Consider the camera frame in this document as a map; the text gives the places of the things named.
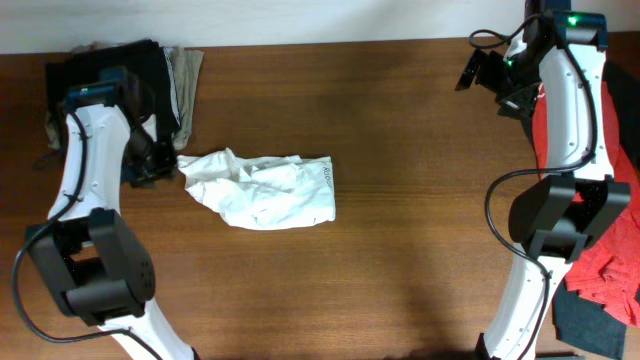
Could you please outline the white t-shirt with robot print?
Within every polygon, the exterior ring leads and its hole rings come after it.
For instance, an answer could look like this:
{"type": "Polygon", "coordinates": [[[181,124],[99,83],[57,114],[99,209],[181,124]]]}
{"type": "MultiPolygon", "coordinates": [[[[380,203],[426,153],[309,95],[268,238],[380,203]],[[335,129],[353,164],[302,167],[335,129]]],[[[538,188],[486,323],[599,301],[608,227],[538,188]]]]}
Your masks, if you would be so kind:
{"type": "Polygon", "coordinates": [[[185,190],[230,226],[273,231],[336,219],[332,159],[240,158],[231,149],[178,157],[185,190]]]}

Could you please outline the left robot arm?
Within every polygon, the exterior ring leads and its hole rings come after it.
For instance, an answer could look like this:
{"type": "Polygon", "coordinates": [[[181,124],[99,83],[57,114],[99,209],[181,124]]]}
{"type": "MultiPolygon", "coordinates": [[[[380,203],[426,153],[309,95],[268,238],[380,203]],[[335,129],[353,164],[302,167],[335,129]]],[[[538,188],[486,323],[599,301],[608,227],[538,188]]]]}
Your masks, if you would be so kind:
{"type": "Polygon", "coordinates": [[[47,221],[30,227],[11,271],[16,310],[29,330],[51,343],[111,336],[133,359],[196,359],[155,298],[152,259],[120,212],[120,187],[170,178],[171,140],[157,130],[153,90],[124,66],[72,87],[63,102],[67,126],[64,173],[47,221]],[[91,332],[56,337],[29,318],[18,273],[31,258],[59,310],[91,332]]]}

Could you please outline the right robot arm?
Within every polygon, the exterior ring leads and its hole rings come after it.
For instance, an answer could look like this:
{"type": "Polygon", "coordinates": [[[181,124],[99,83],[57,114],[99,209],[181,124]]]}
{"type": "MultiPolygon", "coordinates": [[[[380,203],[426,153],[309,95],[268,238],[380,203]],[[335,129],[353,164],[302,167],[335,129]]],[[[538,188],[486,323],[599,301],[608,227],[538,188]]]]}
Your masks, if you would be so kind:
{"type": "Polygon", "coordinates": [[[561,281],[631,202],[605,144],[602,75],[608,48],[600,13],[576,12],[568,1],[531,0],[521,25],[492,44],[474,43],[456,85],[478,84],[495,95],[502,116],[533,118],[546,99],[543,165],[507,173],[488,188],[533,174],[539,180],[510,207],[509,235],[497,240],[514,255],[498,312],[481,333],[478,359],[533,359],[540,327],[561,281]]]}

